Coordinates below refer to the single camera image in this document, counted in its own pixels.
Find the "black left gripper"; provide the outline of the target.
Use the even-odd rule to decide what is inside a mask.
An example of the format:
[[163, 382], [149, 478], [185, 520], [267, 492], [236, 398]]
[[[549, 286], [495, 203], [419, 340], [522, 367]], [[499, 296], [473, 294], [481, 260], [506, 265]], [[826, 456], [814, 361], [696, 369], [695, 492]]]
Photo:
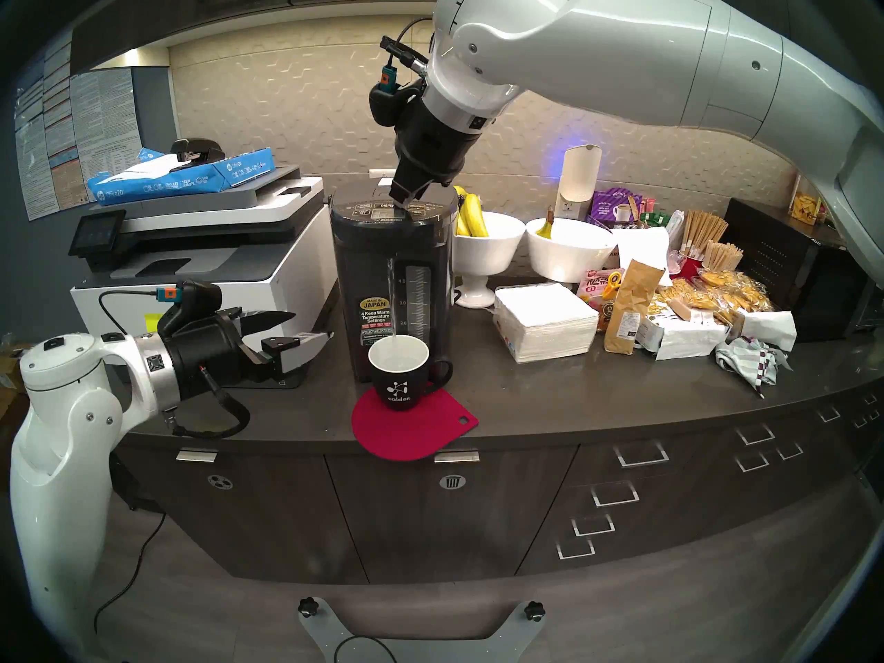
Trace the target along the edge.
[[333, 339], [333, 331], [263, 338], [262, 354], [243, 341], [244, 336], [266, 332], [295, 316], [294, 312], [281, 310], [220, 309], [199, 314], [182, 309], [166, 311], [165, 347], [174, 367], [180, 400], [210, 391], [209, 377], [221, 387], [233, 387], [243, 381], [302, 380], [307, 366]]

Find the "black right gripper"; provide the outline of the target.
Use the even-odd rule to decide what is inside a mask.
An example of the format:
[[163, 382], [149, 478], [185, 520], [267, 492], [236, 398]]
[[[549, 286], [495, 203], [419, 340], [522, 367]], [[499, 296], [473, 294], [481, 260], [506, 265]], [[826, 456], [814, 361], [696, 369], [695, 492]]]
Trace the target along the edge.
[[421, 95], [395, 96], [397, 178], [389, 196], [409, 205], [431, 184], [452, 182], [465, 164], [468, 150], [483, 131], [483, 117], [456, 114], [455, 127], [439, 120]]

